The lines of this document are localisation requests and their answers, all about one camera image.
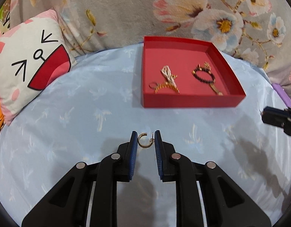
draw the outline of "cartoon pillow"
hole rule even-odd
[[[0,37],[0,104],[6,124],[75,64],[52,9],[4,33]]]

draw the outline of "gold hoop earring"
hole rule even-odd
[[[179,93],[179,89],[177,88],[177,85],[175,83],[175,78],[177,78],[177,75],[173,75],[171,73],[169,66],[164,66],[160,71],[161,71],[162,75],[164,76],[164,78],[166,79],[166,82],[164,82],[162,84],[158,84],[156,82],[151,82],[149,84],[149,87],[151,89],[155,90],[155,94],[157,94],[157,91],[162,89],[162,88],[169,88],[169,89],[172,89],[173,91]]]
[[[146,135],[147,135],[147,133],[141,133],[139,135],[138,139],[137,139],[137,142],[138,142],[139,146],[142,147],[142,148],[149,148],[154,143],[154,138],[153,138],[154,134],[152,133],[152,138],[150,139],[149,144],[148,145],[142,145],[139,140],[140,140],[140,138],[142,138],[143,136],[146,136]]]

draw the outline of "red box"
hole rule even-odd
[[[197,80],[192,71],[207,61],[216,78],[215,86],[223,93],[217,95],[211,87]],[[154,90],[150,83],[164,83],[163,66],[169,66],[177,75],[175,83],[180,93],[164,88]],[[198,76],[210,80],[205,72]],[[209,42],[178,37],[144,37],[142,89],[144,107],[236,107],[245,92],[226,60]]]

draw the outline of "purple object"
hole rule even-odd
[[[278,95],[281,97],[281,99],[284,101],[285,105],[287,107],[291,107],[291,99],[290,97],[285,93],[284,89],[277,83],[273,83],[272,87],[274,90],[278,93]]]

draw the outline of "metal screw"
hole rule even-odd
[[[120,158],[120,154],[117,154],[117,153],[112,154],[112,155],[111,155],[111,158],[112,158],[112,159],[119,159],[119,158]]]
[[[181,155],[178,154],[178,153],[173,153],[173,154],[172,154],[172,158],[173,158],[173,159],[180,159],[180,158],[181,158]]]
[[[79,163],[77,163],[77,165],[76,165],[76,168],[77,169],[83,169],[85,167],[85,163],[83,163],[83,162],[79,162]]]
[[[210,161],[210,162],[208,162],[208,163],[206,164],[206,166],[207,166],[208,168],[214,169],[214,168],[216,167],[216,164],[215,164],[214,162]]]

